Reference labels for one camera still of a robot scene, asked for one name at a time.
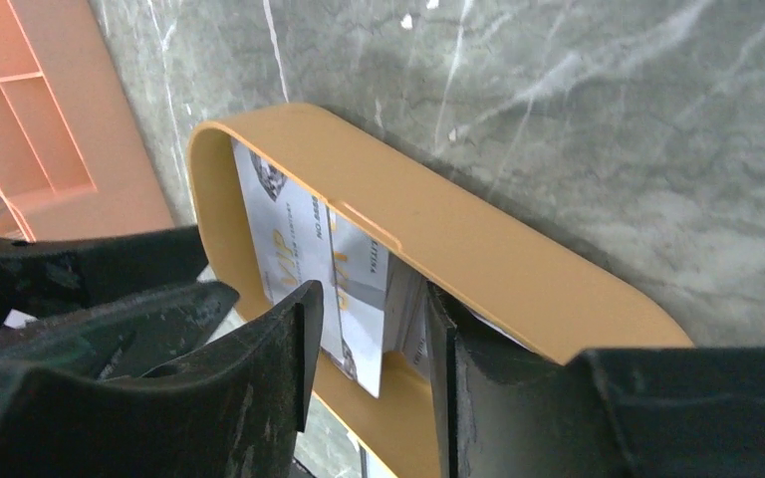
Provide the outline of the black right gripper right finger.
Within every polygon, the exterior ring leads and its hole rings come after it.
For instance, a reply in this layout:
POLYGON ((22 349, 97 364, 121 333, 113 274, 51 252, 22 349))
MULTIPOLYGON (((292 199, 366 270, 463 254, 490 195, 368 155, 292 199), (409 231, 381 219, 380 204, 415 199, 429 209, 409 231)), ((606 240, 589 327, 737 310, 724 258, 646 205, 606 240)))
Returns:
POLYGON ((425 309, 445 477, 765 477, 765 348, 557 364, 437 285, 425 309))

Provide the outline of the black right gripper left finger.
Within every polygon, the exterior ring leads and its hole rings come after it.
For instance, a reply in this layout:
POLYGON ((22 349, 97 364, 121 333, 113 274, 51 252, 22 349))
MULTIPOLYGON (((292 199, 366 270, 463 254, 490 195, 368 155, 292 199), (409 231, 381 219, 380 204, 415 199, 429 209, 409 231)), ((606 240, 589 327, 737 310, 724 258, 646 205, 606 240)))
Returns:
POLYGON ((322 326, 309 281, 139 377, 0 366, 0 477, 288 477, 322 326))

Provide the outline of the yellow oval tray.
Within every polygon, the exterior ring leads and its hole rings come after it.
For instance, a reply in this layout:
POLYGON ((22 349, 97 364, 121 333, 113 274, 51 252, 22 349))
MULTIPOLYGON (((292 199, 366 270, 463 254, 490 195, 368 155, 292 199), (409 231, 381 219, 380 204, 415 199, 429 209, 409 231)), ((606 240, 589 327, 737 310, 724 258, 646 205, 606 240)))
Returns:
MULTIPOLYGON (((253 320, 271 308, 262 285, 233 146, 239 143, 312 193, 399 259, 530 351, 565 364, 587 348, 694 347, 652 299, 362 129, 310 104, 284 104, 202 122, 187 166, 200 237, 217 278, 253 320)), ((428 378, 386 354, 371 398, 321 353, 314 395, 394 477, 442 477, 428 378)), ((571 411, 532 439, 503 431, 521 464, 466 477, 635 477, 606 416, 571 411)))

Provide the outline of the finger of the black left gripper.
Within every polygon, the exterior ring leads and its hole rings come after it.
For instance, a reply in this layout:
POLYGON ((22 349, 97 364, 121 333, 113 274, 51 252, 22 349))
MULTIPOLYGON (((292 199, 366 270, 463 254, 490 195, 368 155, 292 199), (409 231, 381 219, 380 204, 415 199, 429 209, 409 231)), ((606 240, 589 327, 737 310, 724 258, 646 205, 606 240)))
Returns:
POLYGON ((207 264, 195 226, 82 240, 0 238, 0 328, 12 311, 43 319, 88 309, 188 283, 207 264))
POLYGON ((220 281, 134 294, 0 330, 0 366, 37 363, 89 379, 139 377, 203 346, 238 293, 220 281))

